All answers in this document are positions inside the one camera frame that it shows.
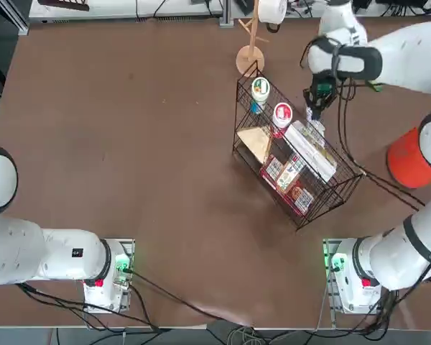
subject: white cylinder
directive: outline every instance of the white cylinder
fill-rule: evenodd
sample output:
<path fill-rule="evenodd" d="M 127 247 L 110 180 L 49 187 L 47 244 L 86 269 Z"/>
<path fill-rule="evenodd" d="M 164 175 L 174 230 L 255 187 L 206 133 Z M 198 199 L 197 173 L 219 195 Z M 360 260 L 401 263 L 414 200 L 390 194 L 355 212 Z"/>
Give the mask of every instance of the white cylinder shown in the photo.
<path fill-rule="evenodd" d="M 412 226 L 418 239 L 431 252 L 431 201 L 412 216 Z M 415 284 L 429 262 L 412 245 L 404 224 L 400 224 L 370 251 L 370 264 L 381 285 L 398 290 Z"/>
<path fill-rule="evenodd" d="M 259 0 L 259 21 L 281 24 L 286 16 L 287 0 Z"/>
<path fill-rule="evenodd" d="M 34 280 L 93 279 L 106 264 L 106 249 L 89 231 L 43 229 L 46 255 Z"/>
<path fill-rule="evenodd" d="M 260 114 L 265 109 L 269 94 L 270 83 L 268 80 L 263 77 L 255 78 L 251 84 L 251 95 L 255 100 L 255 102 L 252 103 L 251 110 L 255 114 Z"/>
<path fill-rule="evenodd" d="M 292 108 L 287 103 L 278 103 L 273 111 L 273 137 L 280 138 L 292 121 Z"/>
<path fill-rule="evenodd" d="M 0 285 L 34 277 L 44 255 L 45 239 L 38 225 L 0 216 Z"/>

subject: food package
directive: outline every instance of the food package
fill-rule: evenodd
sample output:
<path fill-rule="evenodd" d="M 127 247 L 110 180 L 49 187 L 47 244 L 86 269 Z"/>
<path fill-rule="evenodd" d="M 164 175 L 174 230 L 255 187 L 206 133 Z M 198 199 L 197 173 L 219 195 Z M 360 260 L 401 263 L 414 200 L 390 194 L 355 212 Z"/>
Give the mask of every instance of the food package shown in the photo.
<path fill-rule="evenodd" d="M 276 180 L 283 168 L 284 165 L 274 155 L 270 155 L 267 162 L 260 170 L 260 175 L 273 189 L 276 189 Z"/>
<path fill-rule="evenodd" d="M 266 127 L 243 128 L 237 132 L 239 139 L 247 146 L 256 159 L 264 164 L 268 158 L 272 138 Z"/>
<path fill-rule="evenodd" d="M 313 139 L 302 122 L 295 121 L 289 126 L 284 137 L 291 148 L 298 151 L 306 160 L 313 174 L 329 182 L 337 171 L 337 162 Z"/>
<path fill-rule="evenodd" d="M 297 154 L 293 154 L 285 164 L 283 170 L 277 179 L 277 190 L 281 193 L 287 193 L 292 184 L 300 176 L 305 166 L 305 161 Z"/>
<path fill-rule="evenodd" d="M 291 200 L 297 211 L 301 215 L 305 215 L 308 212 L 308 208 L 315 200 L 312 193 L 310 193 L 303 185 L 300 180 L 297 180 L 290 188 L 287 197 Z"/>

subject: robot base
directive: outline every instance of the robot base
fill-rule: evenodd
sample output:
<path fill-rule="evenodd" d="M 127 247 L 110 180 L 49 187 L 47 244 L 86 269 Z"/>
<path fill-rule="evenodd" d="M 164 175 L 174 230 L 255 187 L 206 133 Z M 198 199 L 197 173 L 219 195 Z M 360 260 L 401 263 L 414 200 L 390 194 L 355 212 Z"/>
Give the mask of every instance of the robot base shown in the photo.
<path fill-rule="evenodd" d="M 107 276 L 96 286 L 83 285 L 85 302 L 99 305 L 111 311 L 127 311 L 129 309 L 129 282 L 132 277 L 121 271 L 130 268 L 134 257 L 133 239 L 106 239 L 111 250 L 111 263 Z M 87 307 L 89 313 L 108 313 L 108 311 Z"/>
<path fill-rule="evenodd" d="M 353 246 L 356 239 L 326 239 L 325 253 L 328 252 L 328 266 L 331 270 L 328 291 L 333 310 L 349 314 L 367 314 L 381 296 L 381 286 L 365 286 L 355 269 Z"/>

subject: wire basket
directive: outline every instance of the wire basket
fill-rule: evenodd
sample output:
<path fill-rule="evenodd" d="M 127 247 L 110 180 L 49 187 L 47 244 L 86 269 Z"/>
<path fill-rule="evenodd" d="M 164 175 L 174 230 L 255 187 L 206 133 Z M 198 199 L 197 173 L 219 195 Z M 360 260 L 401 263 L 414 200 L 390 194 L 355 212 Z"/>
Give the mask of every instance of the wire basket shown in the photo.
<path fill-rule="evenodd" d="M 265 77 L 256 61 L 248 71 L 251 72 L 239 78 L 236 85 L 233 154 L 243 158 L 256 173 L 298 230 L 343 205 L 362 174 L 350 167 L 307 117 Z M 263 106 L 251 95 L 251 83 L 257 77 L 266 78 L 270 85 Z M 280 129 L 272 121 L 278 103 L 289 104 L 292 108 L 292 123 L 279 137 Z M 294 133 L 294 138 L 305 146 L 290 139 Z"/>

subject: red label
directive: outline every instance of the red label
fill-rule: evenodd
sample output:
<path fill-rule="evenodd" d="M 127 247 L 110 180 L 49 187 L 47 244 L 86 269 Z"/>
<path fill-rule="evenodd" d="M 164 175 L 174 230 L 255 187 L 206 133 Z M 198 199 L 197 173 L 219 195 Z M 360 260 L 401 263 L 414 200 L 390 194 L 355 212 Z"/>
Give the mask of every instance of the red label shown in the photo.
<path fill-rule="evenodd" d="M 290 108 L 285 104 L 282 104 L 276 109 L 276 117 L 281 120 L 288 120 L 292 117 Z"/>

